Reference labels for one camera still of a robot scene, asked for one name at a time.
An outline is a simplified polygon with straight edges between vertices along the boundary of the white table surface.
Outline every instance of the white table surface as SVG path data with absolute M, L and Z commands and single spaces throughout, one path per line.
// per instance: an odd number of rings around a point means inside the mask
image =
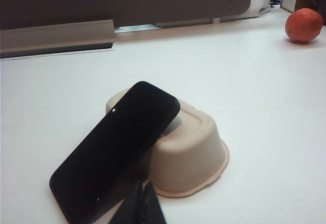
M 112 51 L 2 60 L 2 223 L 66 223 L 50 176 L 107 100 L 139 80 L 211 115 L 231 154 L 211 187 L 159 197 L 168 224 L 326 223 L 326 28 L 309 45 L 293 44 L 288 15 L 273 9 L 118 34 Z

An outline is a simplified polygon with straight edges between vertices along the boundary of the molded pulp container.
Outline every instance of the molded pulp container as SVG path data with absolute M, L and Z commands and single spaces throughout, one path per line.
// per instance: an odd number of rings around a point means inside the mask
M 109 99 L 106 112 L 127 90 Z M 168 198 L 192 195 L 216 181 L 229 162 L 229 150 L 209 115 L 180 101 L 181 110 L 155 143 L 148 179 Z

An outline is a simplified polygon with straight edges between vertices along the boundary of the phone screen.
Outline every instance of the phone screen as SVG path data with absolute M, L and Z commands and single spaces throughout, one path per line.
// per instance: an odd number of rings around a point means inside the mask
M 59 166 L 50 188 L 70 223 L 87 223 L 119 178 L 145 154 L 180 110 L 178 100 L 136 83 Z

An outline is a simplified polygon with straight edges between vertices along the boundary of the gray partition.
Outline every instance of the gray partition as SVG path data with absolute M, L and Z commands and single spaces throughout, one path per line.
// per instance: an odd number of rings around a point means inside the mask
M 0 0 L 0 29 L 113 19 L 115 26 L 243 13 L 250 0 Z

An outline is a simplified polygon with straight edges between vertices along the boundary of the black smartphone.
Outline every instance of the black smartphone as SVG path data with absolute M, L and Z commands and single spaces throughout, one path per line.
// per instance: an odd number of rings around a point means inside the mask
M 126 196 L 134 166 L 179 110 L 175 97 L 150 83 L 132 86 L 51 176 L 69 223 L 94 222 Z

